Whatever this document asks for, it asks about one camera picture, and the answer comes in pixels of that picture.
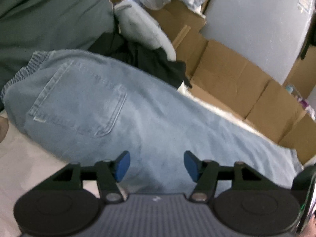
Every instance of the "cardboard box flap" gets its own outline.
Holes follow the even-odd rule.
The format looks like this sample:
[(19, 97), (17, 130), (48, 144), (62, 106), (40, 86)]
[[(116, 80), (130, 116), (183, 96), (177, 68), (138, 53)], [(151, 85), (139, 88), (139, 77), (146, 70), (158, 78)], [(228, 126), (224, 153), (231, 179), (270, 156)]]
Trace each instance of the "cardboard box flap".
[(186, 63), (186, 75), (190, 78), (196, 71), (208, 41), (191, 29), (176, 48), (177, 60)]
[(223, 44), (211, 40), (192, 80), (246, 118), (271, 77)]
[(170, 39), (173, 47), (175, 49), (178, 48), (191, 27), (174, 17), (167, 10), (162, 9), (159, 11), (152, 11), (148, 9), (147, 11), (155, 20), (157, 20), (162, 31), (164, 31)]
[(295, 97), (271, 80), (247, 120), (266, 137), (279, 143), (305, 114)]
[(190, 11), (188, 7), (179, 0), (171, 0), (164, 9), (197, 32), (199, 32), (206, 24), (206, 20), (202, 18), (201, 15)]
[(204, 91), (202, 88), (198, 87), (196, 84), (191, 82), (192, 89), (190, 89), (190, 93), (199, 98), (200, 100), (209, 103), (211, 105), (214, 105), (217, 108), (220, 108), (223, 111), (229, 112), (232, 115), (234, 115), (236, 118), (243, 120), (241, 116), (239, 116), (235, 111), (233, 111), (231, 108), (229, 108), (227, 105), (223, 104), (221, 101), (216, 99), (214, 96), (210, 95), (208, 92)]
[(316, 124), (309, 115), (305, 115), (295, 127), (279, 142), (279, 145), (295, 149), (302, 164), (316, 155)]

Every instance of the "blue denim jeans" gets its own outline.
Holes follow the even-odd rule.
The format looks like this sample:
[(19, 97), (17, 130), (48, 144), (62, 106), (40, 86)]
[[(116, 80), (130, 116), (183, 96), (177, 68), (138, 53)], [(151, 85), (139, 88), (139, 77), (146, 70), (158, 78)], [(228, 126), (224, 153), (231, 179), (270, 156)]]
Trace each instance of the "blue denim jeans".
[[(1, 93), (10, 121), (66, 161), (92, 165), (131, 153), (130, 192), (189, 194), (183, 154), (244, 161), (282, 186), (300, 170), (295, 151), (262, 139), (136, 68), (81, 50), (35, 52)], [(220, 183), (218, 193), (229, 187)]]

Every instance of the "dark green fabric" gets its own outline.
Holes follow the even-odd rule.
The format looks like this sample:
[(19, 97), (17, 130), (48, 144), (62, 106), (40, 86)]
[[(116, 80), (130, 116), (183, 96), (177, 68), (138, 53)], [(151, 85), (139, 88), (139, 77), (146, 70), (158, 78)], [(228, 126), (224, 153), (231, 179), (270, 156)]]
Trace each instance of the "dark green fabric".
[(0, 90), (34, 51), (87, 50), (113, 30), (109, 0), (0, 0)]

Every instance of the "gray pocket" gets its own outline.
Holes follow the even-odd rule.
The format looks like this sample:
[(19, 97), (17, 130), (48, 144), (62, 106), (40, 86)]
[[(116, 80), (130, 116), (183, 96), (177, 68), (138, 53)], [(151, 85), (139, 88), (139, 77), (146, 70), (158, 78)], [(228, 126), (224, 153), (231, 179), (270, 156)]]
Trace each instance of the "gray pocket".
[(72, 61), (60, 66), (28, 113), (41, 123), (102, 137), (112, 130), (125, 99), (121, 85)]

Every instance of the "sticker label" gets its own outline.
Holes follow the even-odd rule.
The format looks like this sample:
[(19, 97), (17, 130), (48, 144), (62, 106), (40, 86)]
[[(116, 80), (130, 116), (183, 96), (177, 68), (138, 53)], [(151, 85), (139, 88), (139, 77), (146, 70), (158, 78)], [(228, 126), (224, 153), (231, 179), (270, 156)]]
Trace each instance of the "sticker label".
[(298, 0), (297, 6), (301, 13), (307, 12), (310, 14), (312, 10), (312, 0)]

